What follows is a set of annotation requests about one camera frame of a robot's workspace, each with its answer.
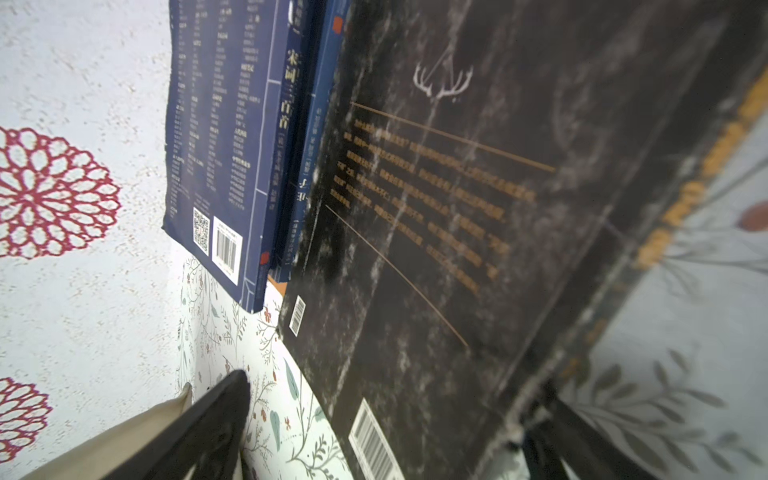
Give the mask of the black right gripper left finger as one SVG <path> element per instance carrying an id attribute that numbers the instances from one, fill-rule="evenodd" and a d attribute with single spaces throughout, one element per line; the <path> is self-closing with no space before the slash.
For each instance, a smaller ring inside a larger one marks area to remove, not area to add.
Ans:
<path id="1" fill-rule="evenodd" d="M 233 370 L 108 479 L 232 479 L 250 408 L 250 383 Z"/>

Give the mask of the blue grid cover book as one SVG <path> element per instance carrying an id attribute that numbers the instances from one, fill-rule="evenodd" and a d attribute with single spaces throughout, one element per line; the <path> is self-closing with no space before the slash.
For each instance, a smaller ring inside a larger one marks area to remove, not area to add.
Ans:
<path id="1" fill-rule="evenodd" d="M 163 230 L 245 311 L 264 303 L 309 1 L 173 1 Z"/>

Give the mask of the cream canvas tote bag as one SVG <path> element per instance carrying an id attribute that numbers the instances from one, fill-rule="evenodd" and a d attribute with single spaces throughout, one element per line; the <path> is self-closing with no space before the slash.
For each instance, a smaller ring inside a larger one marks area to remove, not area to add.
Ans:
<path id="1" fill-rule="evenodd" d="M 105 479 L 178 420 L 192 403 L 192 386 L 186 383 L 178 396 L 81 443 L 23 479 Z"/>

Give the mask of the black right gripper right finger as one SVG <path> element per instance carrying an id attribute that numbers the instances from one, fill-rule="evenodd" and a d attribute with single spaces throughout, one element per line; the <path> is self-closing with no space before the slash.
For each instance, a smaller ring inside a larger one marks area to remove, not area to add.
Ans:
<path id="1" fill-rule="evenodd" d="M 539 402 L 524 421 L 524 458 L 533 479 L 651 479 L 557 397 Z"/>

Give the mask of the black marbled spine book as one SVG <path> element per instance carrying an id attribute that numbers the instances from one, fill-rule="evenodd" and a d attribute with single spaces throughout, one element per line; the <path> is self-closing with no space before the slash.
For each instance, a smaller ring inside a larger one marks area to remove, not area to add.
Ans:
<path id="1" fill-rule="evenodd" d="M 763 1 L 356 1 L 281 315 L 356 479 L 470 479 L 756 83 Z"/>

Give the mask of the blue book with barcode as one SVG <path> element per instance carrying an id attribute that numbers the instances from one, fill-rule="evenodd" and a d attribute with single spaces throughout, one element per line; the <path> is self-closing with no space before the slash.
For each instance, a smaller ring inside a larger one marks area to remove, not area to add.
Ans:
<path id="1" fill-rule="evenodd" d="M 298 254 L 349 7 L 350 3 L 345 0 L 318 1 L 312 7 L 305 48 L 306 77 L 299 97 L 298 125 L 290 143 L 287 181 L 270 270 L 270 276 L 278 283 L 290 280 Z"/>

